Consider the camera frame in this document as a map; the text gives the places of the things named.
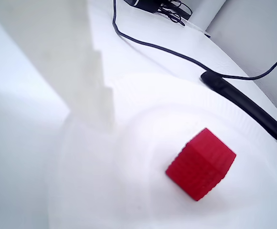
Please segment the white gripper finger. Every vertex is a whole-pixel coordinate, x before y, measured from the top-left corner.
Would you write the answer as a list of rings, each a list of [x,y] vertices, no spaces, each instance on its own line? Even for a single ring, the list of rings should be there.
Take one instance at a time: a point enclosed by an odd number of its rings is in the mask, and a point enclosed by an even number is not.
[[[85,0],[0,0],[0,23],[72,112],[110,129],[113,92],[93,48]]]

